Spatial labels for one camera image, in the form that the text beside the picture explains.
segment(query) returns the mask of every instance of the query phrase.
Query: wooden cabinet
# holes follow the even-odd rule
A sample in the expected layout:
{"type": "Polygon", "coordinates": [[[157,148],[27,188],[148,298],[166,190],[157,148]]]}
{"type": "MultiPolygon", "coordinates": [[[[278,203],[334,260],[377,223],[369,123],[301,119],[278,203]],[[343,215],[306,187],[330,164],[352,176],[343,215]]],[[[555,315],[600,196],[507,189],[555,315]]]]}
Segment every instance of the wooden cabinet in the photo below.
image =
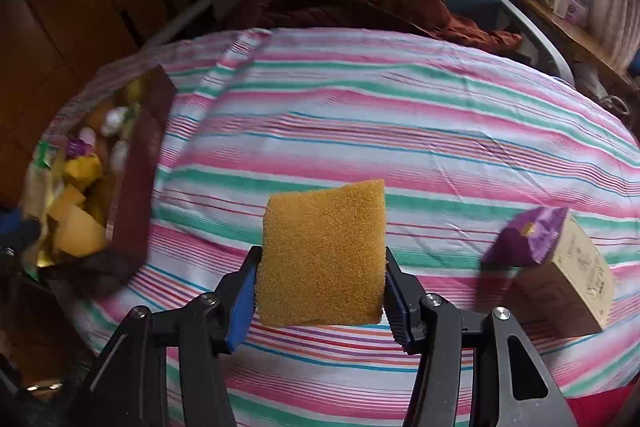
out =
{"type": "Polygon", "coordinates": [[[170,14],[167,0],[0,0],[1,204],[17,204],[31,152],[60,107],[170,14]]]}

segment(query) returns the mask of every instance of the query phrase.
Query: sponge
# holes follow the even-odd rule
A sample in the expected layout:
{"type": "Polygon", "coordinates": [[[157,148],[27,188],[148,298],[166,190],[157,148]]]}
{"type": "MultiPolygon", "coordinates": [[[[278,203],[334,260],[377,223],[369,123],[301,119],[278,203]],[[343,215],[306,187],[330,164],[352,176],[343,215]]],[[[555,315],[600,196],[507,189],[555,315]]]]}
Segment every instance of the sponge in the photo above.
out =
{"type": "Polygon", "coordinates": [[[380,322],[385,184],[283,192],[269,199],[255,283],[267,326],[380,322]]]}

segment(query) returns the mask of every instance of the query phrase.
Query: red cloth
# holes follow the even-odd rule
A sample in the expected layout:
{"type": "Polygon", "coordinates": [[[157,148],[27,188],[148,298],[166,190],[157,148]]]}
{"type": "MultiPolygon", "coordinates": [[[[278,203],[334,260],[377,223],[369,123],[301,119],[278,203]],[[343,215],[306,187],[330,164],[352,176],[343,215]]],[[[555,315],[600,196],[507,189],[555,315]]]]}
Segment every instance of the red cloth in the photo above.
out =
{"type": "Polygon", "coordinates": [[[241,0],[219,30],[247,28],[365,28],[391,30],[506,54],[522,37],[485,32],[471,19],[453,15],[443,0],[241,0]]]}
{"type": "Polygon", "coordinates": [[[567,402],[578,422],[578,427],[609,427],[633,387],[634,385],[631,384],[604,393],[568,398],[567,402]]]}

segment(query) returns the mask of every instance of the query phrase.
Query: striped bed sheet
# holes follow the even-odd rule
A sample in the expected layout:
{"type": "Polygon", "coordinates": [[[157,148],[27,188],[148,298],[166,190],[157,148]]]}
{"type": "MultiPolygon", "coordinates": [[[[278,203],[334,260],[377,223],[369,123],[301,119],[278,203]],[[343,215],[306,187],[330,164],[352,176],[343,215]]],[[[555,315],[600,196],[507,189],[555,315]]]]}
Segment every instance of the striped bed sheet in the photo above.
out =
{"type": "MultiPolygon", "coordinates": [[[[514,214],[568,205],[616,277],[609,327],[558,339],[516,315],[567,396],[628,383],[640,369],[640,150],[609,113],[510,60],[417,36],[365,30],[246,30],[141,52],[100,70],[52,121],[82,113],[160,64],[177,86],[154,188],[148,261],[111,298],[62,299],[96,351],[143,303],[183,306],[261,243],[269,195],[383,178],[386,243],[429,291],[462,309],[498,305],[513,271],[479,260],[514,214]]],[[[177,350],[172,421],[182,422],[177,350]]],[[[418,360],[385,319],[364,327],[268,328],[254,317],[225,358],[238,424],[395,426],[418,360]]],[[[470,411],[463,353],[456,425],[470,411]]]]}

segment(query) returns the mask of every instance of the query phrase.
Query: brown cloth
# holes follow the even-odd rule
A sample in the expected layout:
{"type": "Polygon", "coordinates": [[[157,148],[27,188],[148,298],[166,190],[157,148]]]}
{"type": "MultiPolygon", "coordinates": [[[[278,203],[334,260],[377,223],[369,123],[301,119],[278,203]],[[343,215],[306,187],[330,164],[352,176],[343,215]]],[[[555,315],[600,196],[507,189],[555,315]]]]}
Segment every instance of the brown cloth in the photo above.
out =
{"type": "Polygon", "coordinates": [[[443,0],[241,0],[219,30],[246,28],[365,28],[455,42],[492,54],[519,47],[520,35],[485,32],[453,15],[443,0]]]}

